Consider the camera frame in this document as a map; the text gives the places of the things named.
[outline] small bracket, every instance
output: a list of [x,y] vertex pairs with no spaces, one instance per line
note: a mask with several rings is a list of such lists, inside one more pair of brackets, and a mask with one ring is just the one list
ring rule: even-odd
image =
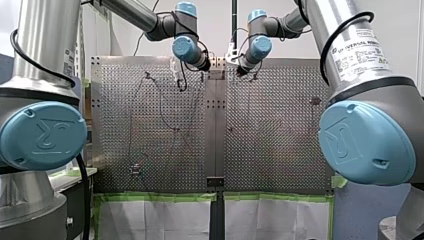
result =
[[208,177],[208,187],[224,187],[224,177]]

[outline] gray machine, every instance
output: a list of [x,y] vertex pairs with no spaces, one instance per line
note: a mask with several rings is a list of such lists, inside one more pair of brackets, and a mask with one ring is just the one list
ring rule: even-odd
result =
[[[85,143],[86,125],[71,90],[80,3],[22,1],[19,30],[12,35],[19,55],[14,77],[0,86],[0,236],[6,239],[66,236],[66,199],[53,193],[43,171],[68,163]],[[175,13],[158,17],[137,0],[100,3],[146,31],[152,41],[175,37],[176,57],[208,71],[208,53],[197,45],[193,4],[180,3]],[[297,38],[310,25],[331,91],[320,121],[321,150],[330,166],[351,181],[411,183],[396,220],[396,239],[414,238],[424,230],[424,212],[417,208],[424,201],[419,185],[424,181],[421,96],[411,79],[392,73],[370,27],[373,13],[359,12],[354,0],[297,4],[284,18],[267,17],[263,10],[249,15],[250,46],[236,57],[238,74],[247,74],[266,58],[272,49],[269,37]]]
[[[196,7],[179,3],[160,17],[136,0],[101,4],[146,31],[151,41],[175,37],[179,59],[201,71],[208,53],[197,46]],[[23,0],[12,79],[0,86],[0,236],[7,240],[66,239],[66,197],[46,170],[77,157],[87,127],[72,91],[81,1]]]

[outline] metal post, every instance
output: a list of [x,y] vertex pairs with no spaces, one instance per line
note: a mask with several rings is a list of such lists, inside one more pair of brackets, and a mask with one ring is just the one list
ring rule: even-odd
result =
[[237,49],[237,1],[238,0],[232,0],[232,30],[231,34],[233,34],[233,40],[234,40],[234,49]]

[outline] green tape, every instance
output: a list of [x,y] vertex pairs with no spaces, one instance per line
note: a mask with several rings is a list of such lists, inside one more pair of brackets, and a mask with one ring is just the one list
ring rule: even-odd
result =
[[142,192],[128,192],[128,193],[106,193],[97,194],[96,199],[101,202],[134,202],[134,201],[148,201],[148,202],[169,202],[169,203],[184,203],[184,202],[214,202],[216,201],[216,194],[159,194],[159,193],[142,193]]
[[340,175],[336,175],[336,176],[332,176],[331,177],[331,187],[332,188],[344,188],[347,184],[347,179],[340,176]]
[[299,194],[285,194],[285,193],[224,193],[224,200],[226,201],[246,201],[246,200],[280,200],[280,201],[294,201],[294,202],[312,202],[312,203],[327,203],[332,201],[332,196],[315,196],[315,195],[299,195]]
[[100,236],[100,208],[102,207],[102,201],[94,197],[94,240],[98,240]]
[[330,212],[328,217],[328,239],[333,240],[333,229],[334,229],[334,196],[328,196],[330,203]]

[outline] black connector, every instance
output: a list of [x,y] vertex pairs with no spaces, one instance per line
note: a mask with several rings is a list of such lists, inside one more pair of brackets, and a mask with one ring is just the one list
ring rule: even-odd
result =
[[207,72],[211,68],[211,61],[208,57],[205,58],[205,64],[203,64],[202,67],[199,68],[200,71]]
[[246,69],[244,69],[243,67],[241,67],[241,66],[237,67],[237,76],[242,77],[244,75],[247,75],[248,73],[249,72],[246,71]]

